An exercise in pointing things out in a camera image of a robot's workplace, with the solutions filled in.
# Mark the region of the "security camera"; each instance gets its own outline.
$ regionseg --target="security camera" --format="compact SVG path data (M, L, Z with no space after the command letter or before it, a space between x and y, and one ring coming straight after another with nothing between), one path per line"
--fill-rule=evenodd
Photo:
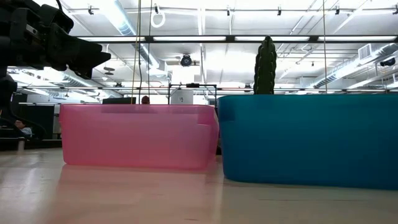
M396 63L396 58L393 57L393 58L390 58L390 59L385 60L383 62L380 62L380 65L382 67L384 67L384 66L392 66L392 65L395 65L395 63Z
M183 67L189 67L192 64L192 59L190 55L183 55L181 59L181 65Z
M244 88L251 88L250 83L244 84Z

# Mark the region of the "blue plastic bin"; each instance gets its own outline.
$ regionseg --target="blue plastic bin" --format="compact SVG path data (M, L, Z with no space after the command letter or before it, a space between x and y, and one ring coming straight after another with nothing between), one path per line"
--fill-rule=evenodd
M398 95L219 99L226 178L398 189Z

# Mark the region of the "metal frame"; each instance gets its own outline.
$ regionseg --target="metal frame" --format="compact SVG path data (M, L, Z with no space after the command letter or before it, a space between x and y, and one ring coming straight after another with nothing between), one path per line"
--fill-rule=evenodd
M181 88L181 84L169 84L169 87L167 88L167 104L169 105L170 104L170 89L173 87L173 86L178 86L178 88L176 88L176 90L196 90L197 88L195 88L195 87L185 87L184 89L183 88ZM215 89L215 94L214 94L214 96L215 96L215 99L216 99L216 103L215 103L215 106L217 107L217 85L212 85L212 84L199 84L199 86L204 86L204 87L213 87L214 89Z
M170 89L173 86L180 86L178 87L180 90L194 90L194 91L203 91L205 89L203 88L190 88L186 87L186 85L180 85L180 84L170 84L169 86L160 86L160 87L150 87L149 90L159 90L159 91L165 91L167 90L170 94ZM217 94L217 91L253 91L252 88L218 88L217 85L202 85L200 86L210 86L215 88L215 95ZM132 90L131 87L63 87L63 86L22 86L18 87L18 90L31 90L31 89L41 89L41 90L54 90L54 89L62 89L62 90ZM134 87L133 90L139 90L139 87ZM148 90L148 87L143 87L141 90ZM294 92L294 91L317 91L317 92L326 92L326 89L324 88L276 88L274 91L289 91L289 92ZM345 93L352 93L352 92L366 92L366 93L380 93L380 92L385 92L385 93L398 93L398 89L377 89L377 90L371 90L371 89L328 89L327 91L334 91L334 92L345 92Z
M142 35L145 40L141 41L143 44L178 44L178 43L196 43L196 44L247 44L247 43L261 43L261 40L236 40L235 37L264 37L264 35L168 35L168 36L148 36ZM398 43L398 36L391 35L326 35L325 37L387 37L396 36L395 40L326 40L326 44L390 44ZM97 44L133 44L135 41L131 40L134 36L78 36L82 39L90 38L115 38L120 40L111 41L92 41ZM170 37L170 38L184 38L184 37L226 37L225 40L154 40L154 37ZM323 44L323 40L319 37L323 35L271 35L271 37L279 38L294 38L294 37L309 37L308 40L275 40L275 44Z

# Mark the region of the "cactus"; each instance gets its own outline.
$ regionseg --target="cactus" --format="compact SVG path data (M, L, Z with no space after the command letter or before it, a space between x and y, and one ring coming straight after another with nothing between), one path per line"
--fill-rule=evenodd
M275 45L270 36L262 41L254 66L254 94L274 94L276 70Z

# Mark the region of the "wooden floor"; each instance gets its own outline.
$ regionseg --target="wooden floor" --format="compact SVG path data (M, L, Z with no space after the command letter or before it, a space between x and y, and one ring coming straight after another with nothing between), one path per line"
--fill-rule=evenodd
M398 192L245 184L204 173L64 165L0 153L0 223L398 223Z

